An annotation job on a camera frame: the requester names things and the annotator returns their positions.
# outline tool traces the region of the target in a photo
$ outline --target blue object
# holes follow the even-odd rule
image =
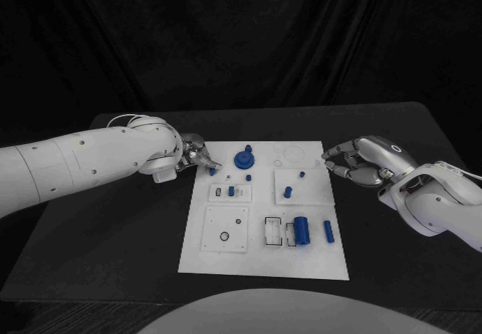
[[[285,189],[284,189],[284,198],[291,197],[291,190],[292,190],[292,188],[290,186],[287,186]]]
[[[248,169],[254,165],[254,155],[251,151],[252,148],[246,145],[243,151],[241,151],[233,157],[233,164],[238,169]]]
[[[324,221],[323,224],[324,224],[326,239],[329,240],[329,243],[331,244],[334,242],[333,231],[331,231],[331,223],[330,223],[330,221]]]
[[[308,245],[308,219],[305,217],[294,218],[294,240],[295,245]]]

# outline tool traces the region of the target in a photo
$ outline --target table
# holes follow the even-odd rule
[[[116,114],[99,115],[90,127]],[[206,141],[316,141],[366,134],[394,141],[418,164],[463,167],[415,102],[151,113]],[[154,184],[135,174],[53,200],[4,284],[15,301],[189,303],[238,289],[303,289],[385,307],[480,309],[480,254],[448,232],[421,236],[376,200],[376,190],[331,176],[350,280],[177,273],[196,169]]]

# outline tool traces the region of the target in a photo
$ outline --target white round object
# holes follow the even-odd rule
[[[304,151],[298,146],[290,146],[284,150],[284,158],[288,162],[300,162],[304,159]]]
[[[284,289],[217,294],[161,316],[140,332],[447,334],[424,322],[352,299]]]

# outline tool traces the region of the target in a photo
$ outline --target black table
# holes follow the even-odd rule
[[[92,128],[116,114],[99,115]],[[207,141],[389,138],[419,164],[460,158],[414,102],[153,113]],[[424,237],[376,200],[376,190],[331,177],[350,280],[177,273],[196,169],[154,184],[128,178],[53,200],[1,291],[4,300],[187,303],[236,289],[303,289],[386,307],[482,308],[482,254],[448,232]]]

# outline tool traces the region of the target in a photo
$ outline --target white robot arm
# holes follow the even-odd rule
[[[160,118],[134,118],[125,127],[106,125],[0,148],[0,218],[137,171],[161,183],[189,166],[222,167],[209,158],[200,136],[178,135]]]
[[[350,168],[327,161],[327,169],[362,186],[381,186],[385,180],[391,181],[379,190],[378,199],[398,211],[418,233],[432,237],[448,230],[482,252],[482,189],[463,174],[480,177],[441,161],[418,166],[406,152],[378,136],[334,146],[321,158],[339,154],[344,154]]]

